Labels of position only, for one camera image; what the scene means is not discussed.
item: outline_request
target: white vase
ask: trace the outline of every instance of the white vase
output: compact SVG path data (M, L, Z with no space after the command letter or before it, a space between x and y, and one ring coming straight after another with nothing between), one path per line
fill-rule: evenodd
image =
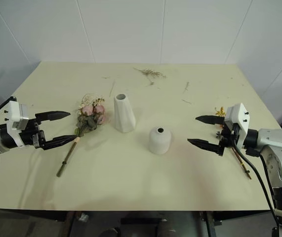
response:
M135 128L135 116L129 99L125 94L114 97L115 101L115 128L120 132L130 132Z
M149 135L149 149L154 154L165 154L170 146L171 132L165 127L154 127Z

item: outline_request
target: robotic arm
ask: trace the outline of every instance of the robotic arm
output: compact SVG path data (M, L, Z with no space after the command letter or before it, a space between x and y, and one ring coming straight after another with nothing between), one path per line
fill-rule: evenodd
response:
M282 130L260 129L257 131L248 129L249 112L242 103L230 107L225 117L200 116L196 119L208 124L221 124L223 129L218 145L210 144L208 141L201 139L188 139L193 145L215 152L220 156L223 155L225 147L233 147L242 159L251 165L240 152L243 147L246 149L247 155L261 157L264 160L266 165L264 167L266 169L265 173L275 205L275 208L271 208L271 211L274 213L277 225L280 225L280 228L273 231L273 236L282 236Z
M65 135L46 141L44 132L39 127L42 121L62 119L70 113L51 111L35 114L34 119L29 119L27 107L19 104L14 97L10 97L0 109L6 104L8 104L8 111L4 111L7 114L7 118L4 119L6 123L0 125L0 154L26 145L48 150L63 146L76 138L76 135Z

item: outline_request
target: vase opening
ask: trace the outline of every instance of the vase opening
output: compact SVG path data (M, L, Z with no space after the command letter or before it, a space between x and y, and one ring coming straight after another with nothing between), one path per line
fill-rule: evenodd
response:
M118 100L124 100L125 99L125 95L124 94L119 94L119 95L117 95L117 99Z

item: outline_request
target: beige table surface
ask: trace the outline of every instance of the beige table surface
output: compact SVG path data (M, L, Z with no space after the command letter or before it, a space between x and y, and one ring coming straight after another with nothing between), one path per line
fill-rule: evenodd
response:
M153 69L166 78L153 79L155 84L149 85L134 68ZM48 151L29 146L1 154L0 208L268 209L254 173L248 180L231 150L219 157L187 142L200 138L217 144L219 129L195 117L239 102L250 113L250 128L279 128L237 66L42 62L14 95L29 107L30 118L45 111L71 112L64 119L43 122L48 140L73 134L76 109L86 93L106 99L107 124L81 139L60 178L55 174L71 143ZM130 133L113 127L113 97L119 93L128 95L137 119ZM154 126L172 131L173 141L164 155L148 151L148 134ZM264 177L260 160L249 159Z

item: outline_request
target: white wall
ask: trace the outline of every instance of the white wall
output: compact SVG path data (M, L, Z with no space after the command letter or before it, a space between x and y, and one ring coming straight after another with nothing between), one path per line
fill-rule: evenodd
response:
M0 100L41 60L237 63L282 121L282 0L0 0Z

